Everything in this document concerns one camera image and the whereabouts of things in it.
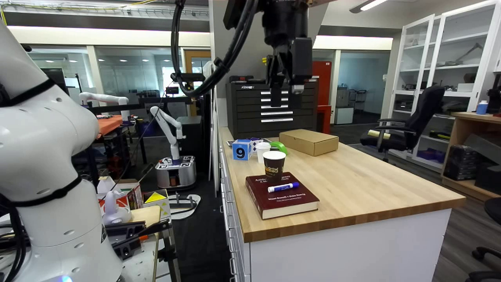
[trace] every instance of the black tool chest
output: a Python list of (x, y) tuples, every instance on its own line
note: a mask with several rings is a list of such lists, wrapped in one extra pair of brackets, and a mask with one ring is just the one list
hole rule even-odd
[(289, 86), (284, 85), (281, 107), (271, 107), (271, 93), (266, 84), (228, 83), (228, 128), (233, 138), (278, 137), (282, 131), (299, 128), (315, 130), (318, 82), (305, 84), (300, 109), (288, 107), (288, 96)]

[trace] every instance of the chair armrest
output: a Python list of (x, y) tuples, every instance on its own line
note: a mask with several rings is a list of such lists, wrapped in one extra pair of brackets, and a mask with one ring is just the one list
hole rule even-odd
[(392, 129), (392, 130), (398, 130), (398, 131), (416, 134), (415, 130), (408, 128), (408, 127), (405, 127), (405, 126), (383, 125), (383, 126), (377, 126), (374, 129), (376, 129), (376, 130)]
[(379, 119), (377, 122), (399, 122), (399, 123), (406, 123), (407, 121), (404, 119), (396, 119), (396, 118), (382, 118)]

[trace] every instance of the blue cube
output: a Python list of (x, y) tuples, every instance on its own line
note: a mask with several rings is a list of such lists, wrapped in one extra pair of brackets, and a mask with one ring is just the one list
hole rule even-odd
[(234, 160), (249, 160), (249, 157), (252, 154), (250, 140), (237, 139), (235, 140), (235, 142), (233, 142), (233, 144), (231, 144), (231, 147), (233, 149)]

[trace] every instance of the red book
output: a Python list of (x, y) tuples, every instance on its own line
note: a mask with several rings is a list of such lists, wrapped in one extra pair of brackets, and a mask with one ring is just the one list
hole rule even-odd
[[(269, 193), (268, 187), (298, 182), (297, 188)], [(282, 180), (268, 183), (265, 175), (247, 176), (245, 186), (254, 200), (262, 219), (313, 211), (320, 201), (290, 172), (284, 172)]]

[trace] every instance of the black office chair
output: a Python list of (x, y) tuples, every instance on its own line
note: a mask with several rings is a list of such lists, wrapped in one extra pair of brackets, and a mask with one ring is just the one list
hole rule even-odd
[[(496, 223), (501, 224), (501, 198), (492, 198), (483, 204), (483, 209)], [(501, 258), (501, 252), (491, 248), (477, 247), (471, 252), (471, 255), (477, 260), (483, 260), (486, 253)], [(499, 271), (474, 271), (468, 274), (469, 278), (465, 282), (480, 282), (485, 279), (501, 280)]]
[[(367, 131), (360, 137), (360, 143), (364, 146), (376, 146), (380, 153), (384, 152), (383, 160), (385, 162), (388, 162), (388, 150), (390, 149), (397, 151), (413, 149), (428, 122), (440, 109), (444, 93), (445, 88), (438, 85), (426, 88), (419, 96), (416, 111), (408, 120), (380, 119), (378, 122), (386, 123), (386, 125), (375, 128), (375, 130), (379, 130), (379, 137), (370, 136), (368, 135), (369, 131)], [(384, 139), (384, 133), (389, 129), (404, 132), (404, 135), (391, 134), (389, 139)]]

